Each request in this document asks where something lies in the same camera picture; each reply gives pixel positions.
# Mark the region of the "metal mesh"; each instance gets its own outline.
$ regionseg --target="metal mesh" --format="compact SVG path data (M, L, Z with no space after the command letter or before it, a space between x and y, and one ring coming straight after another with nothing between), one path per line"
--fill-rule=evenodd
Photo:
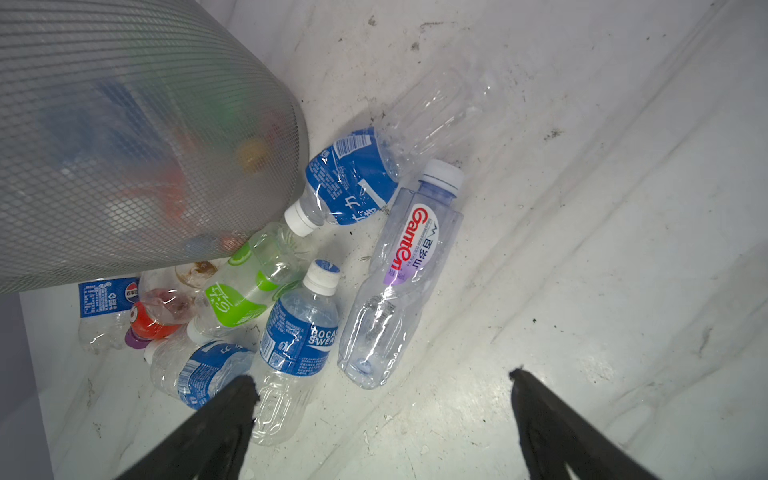
M0 293L224 257L307 154L290 93L191 0L0 2Z

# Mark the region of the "empty plastic bottle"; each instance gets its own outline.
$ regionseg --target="empty plastic bottle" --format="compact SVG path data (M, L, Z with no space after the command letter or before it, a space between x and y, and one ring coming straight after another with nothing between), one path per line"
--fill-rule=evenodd
M253 356L248 349L221 340L199 346L184 331L153 340L144 349L152 383L196 410L246 373Z
M484 67L432 69L373 126L313 158L303 196L289 211L307 225L348 225L384 208L398 183L498 111L498 82Z
M461 170L430 161L414 192L400 190L339 341L339 368L357 385L384 385L437 283L463 215L450 205Z
M253 442L275 445L299 428L339 328L332 298L338 283L339 267L315 260L303 285L280 297L272 309L250 373L261 398Z
M197 315L194 299L217 269L210 262L188 263L141 274L139 300L131 309L125 342L143 349L177 331Z
M86 352L103 353L125 346L131 307L139 297L139 277L117 276L78 284L78 338Z
M301 281L314 255L304 237L315 230L286 212L286 223L256 232L203 287L187 333L199 344L221 338L260 316Z

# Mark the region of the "clear plastic bottle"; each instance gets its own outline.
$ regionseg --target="clear plastic bottle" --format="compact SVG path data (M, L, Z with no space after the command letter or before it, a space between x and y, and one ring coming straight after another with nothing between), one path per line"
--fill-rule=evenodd
M358 222L384 208L416 167L464 140L498 110L498 82L487 68L460 63L433 68L372 127L313 158L289 210L317 226Z
M195 299L197 317L187 333L199 344L221 338L267 310L301 281L314 256L307 226L286 212L285 223L269 223L223 265Z
M131 324L131 307L139 297L139 277L116 276L78 284L78 338L86 352L96 355L121 349Z
M151 340L177 331L197 315L194 300L217 268L211 262L187 263L141 274L139 300L131 309L125 343L143 349Z
M339 267L315 260L303 286L283 295L272 309L251 376L259 389L251 440L285 442L299 428L304 410L326 363L339 311L332 295Z
M196 410L236 376L248 372L253 357L248 349L220 340L198 346L183 330L153 340L144 349L152 383Z
M384 385L419 325L463 215L450 205L463 173L430 161L418 191L401 189L339 341L339 368L358 386Z

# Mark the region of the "blue label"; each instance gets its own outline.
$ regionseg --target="blue label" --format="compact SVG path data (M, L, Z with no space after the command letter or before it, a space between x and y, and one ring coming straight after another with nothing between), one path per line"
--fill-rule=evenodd
M374 214L397 190L384 169L373 127L340 138L314 157L306 166L306 179L339 225Z
M139 300L139 279L135 276L81 283L78 289L81 318L130 310Z
M288 313L279 300L270 314L259 353L280 372L315 375L326 364L338 327L313 325Z
M248 371L251 362L231 362L230 370L226 371L226 378L222 379L217 374L232 355L242 353L243 359L252 357L252 352L240 345L233 345L221 340L206 343L192 354L184 369L179 374L177 391L182 402L195 410L205 405L208 400L216 395L231 379ZM211 383L216 378L214 390L211 391Z
M315 263L317 263L317 266L319 266L326 272L338 273L341 271L339 270L339 267L329 262L328 260L315 260Z

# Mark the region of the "white floor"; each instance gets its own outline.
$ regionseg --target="white floor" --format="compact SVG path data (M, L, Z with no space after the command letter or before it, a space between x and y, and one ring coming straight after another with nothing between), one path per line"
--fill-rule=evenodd
M450 159L465 223L392 381L358 389L332 354L241 478L527 478L520 365L662 478L768 476L765 2L508 0L480 27L476 0L203 4L302 101L313 152L461 35L508 93ZM317 234L343 315L383 220ZM111 478L192 411L135 351L80 350L74 292L22 294L48 444L57 480Z

